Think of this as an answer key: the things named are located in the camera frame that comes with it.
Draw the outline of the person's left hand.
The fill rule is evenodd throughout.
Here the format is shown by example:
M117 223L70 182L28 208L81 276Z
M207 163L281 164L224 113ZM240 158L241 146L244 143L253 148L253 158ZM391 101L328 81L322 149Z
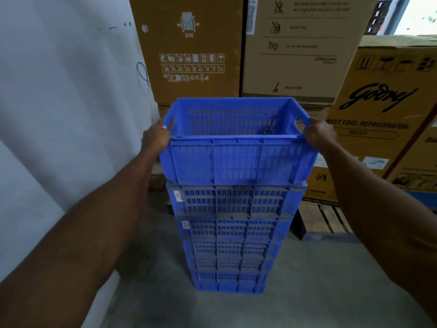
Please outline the person's left hand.
M141 140L140 153L160 154L169 144L170 132L159 132L159 121L144 131Z

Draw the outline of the person's right hand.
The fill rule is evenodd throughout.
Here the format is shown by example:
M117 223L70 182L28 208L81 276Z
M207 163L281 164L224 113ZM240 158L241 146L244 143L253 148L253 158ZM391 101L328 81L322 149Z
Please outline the person's right hand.
M307 130L307 126L304 131L304 136L307 142L317 149L320 154L325 154L330 147L336 145L336 132L332 125L323 121L323 127L316 130Z

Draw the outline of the blue perforated plastic crate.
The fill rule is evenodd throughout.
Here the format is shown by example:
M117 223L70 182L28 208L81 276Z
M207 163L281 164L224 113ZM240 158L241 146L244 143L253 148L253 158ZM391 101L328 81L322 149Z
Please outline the blue perforated plastic crate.
M163 173L179 185L297 185L318 152L296 126L310 116L293 98L180 98L165 122Z

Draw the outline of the person's left forearm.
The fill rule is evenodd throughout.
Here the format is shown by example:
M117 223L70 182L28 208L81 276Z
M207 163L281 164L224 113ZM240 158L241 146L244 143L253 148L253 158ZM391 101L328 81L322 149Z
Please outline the person's left forearm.
M128 246L154 161L148 144L76 203L0 283L0 328L81 328Z

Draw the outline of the person's right forearm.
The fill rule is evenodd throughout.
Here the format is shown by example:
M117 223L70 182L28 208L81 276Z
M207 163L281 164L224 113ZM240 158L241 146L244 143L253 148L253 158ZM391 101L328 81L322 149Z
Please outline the person's right forearm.
M366 175L366 168L336 141L322 141L319 151L330 170L341 209L345 214L353 214L356 210L353 207L354 201L358 200L360 194L358 187L362 183L362 176Z

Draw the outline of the plain brown cardboard box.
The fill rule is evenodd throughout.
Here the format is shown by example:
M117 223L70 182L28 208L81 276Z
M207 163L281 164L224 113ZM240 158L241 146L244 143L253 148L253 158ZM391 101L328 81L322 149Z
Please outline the plain brown cardboard box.
M301 104L301 107L310 117L314 117L322 121L326 119L326 116L329 114L331 109L331 105ZM305 129L305 124L299 117L296 119L296 126L300 132L303 132Z

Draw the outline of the large yellow-brown refrigerator carton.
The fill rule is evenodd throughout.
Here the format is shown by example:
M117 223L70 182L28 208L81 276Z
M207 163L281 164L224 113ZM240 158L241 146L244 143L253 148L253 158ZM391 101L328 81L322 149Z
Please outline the large yellow-brown refrigerator carton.
M326 123L384 177L437 105L437 36L365 35Z

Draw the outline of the light brown cardboard box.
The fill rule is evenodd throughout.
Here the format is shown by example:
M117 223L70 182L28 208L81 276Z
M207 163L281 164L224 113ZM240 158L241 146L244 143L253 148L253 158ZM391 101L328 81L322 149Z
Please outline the light brown cardboard box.
M248 0L242 97L333 105L378 0Z

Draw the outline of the dark brown cardboard box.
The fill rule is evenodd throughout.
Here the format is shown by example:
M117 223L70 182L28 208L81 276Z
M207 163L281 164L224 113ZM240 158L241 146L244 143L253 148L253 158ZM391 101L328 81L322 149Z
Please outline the dark brown cardboard box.
M153 97L239 97L246 0L129 0Z

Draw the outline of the wooden pallet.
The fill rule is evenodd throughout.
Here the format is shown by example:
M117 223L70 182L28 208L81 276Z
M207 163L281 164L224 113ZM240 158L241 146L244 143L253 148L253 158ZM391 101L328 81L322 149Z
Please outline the wooden pallet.
M339 207L301 201L290 230L301 241L359 243Z

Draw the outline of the dusty blue plastic crate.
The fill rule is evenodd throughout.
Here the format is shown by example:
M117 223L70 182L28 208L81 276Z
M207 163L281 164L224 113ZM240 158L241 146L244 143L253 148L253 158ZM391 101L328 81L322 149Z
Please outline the dusty blue plastic crate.
M266 241L224 241L212 239L181 239L183 250L188 258L212 261L220 259L224 261L264 261L275 259L281 249L282 242Z
M186 258L189 270L198 272L250 272L267 273L270 272L275 263L273 257L262 260L243 260L243 259L223 259L218 257Z
M262 294L268 272L191 270L194 287L199 291Z
M175 215L290 220L307 190L305 182L289 186L179 185L167 181Z
M218 213L217 215L175 215L182 239L196 241L280 242L290 229L293 217L286 214Z

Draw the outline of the tilted yellow-brown carton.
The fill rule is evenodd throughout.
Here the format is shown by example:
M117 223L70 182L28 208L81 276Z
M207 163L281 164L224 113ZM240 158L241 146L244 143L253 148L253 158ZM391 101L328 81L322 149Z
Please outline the tilted yellow-brown carton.
M437 212L437 114L386 180Z

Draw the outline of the bright window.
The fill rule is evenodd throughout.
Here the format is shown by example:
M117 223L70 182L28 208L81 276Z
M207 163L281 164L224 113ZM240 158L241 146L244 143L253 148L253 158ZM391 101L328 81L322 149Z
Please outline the bright window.
M437 0L410 0L394 35L437 35Z

